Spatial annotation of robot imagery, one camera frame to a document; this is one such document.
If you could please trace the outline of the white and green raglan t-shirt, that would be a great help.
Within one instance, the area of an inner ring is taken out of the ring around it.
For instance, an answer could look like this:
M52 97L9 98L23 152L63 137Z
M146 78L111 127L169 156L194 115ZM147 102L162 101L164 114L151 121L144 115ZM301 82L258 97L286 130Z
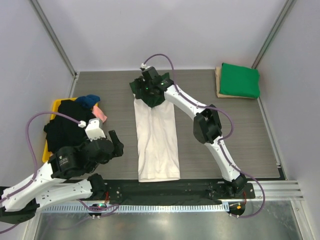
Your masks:
M140 183L181 178L174 105L163 97L134 98Z

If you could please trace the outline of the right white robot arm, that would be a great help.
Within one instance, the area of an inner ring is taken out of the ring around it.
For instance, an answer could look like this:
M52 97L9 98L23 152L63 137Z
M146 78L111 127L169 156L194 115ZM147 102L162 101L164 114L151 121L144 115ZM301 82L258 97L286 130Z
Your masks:
M141 76L134 80L137 98L161 97L187 114L193 120L195 139L208 148L219 166L226 194L231 198L241 196L247 179L225 145L218 109L190 97L167 73L160 75L146 64L142 64L140 70Z

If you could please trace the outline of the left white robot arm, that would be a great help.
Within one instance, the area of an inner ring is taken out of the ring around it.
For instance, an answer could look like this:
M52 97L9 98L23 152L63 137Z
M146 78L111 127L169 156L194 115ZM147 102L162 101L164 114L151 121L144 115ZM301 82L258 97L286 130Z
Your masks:
M124 154L124 144L114 130L109 138L85 140L64 146L22 182L0 188L0 221L17 225L49 206L73 200L101 200L107 186L95 173L99 165Z

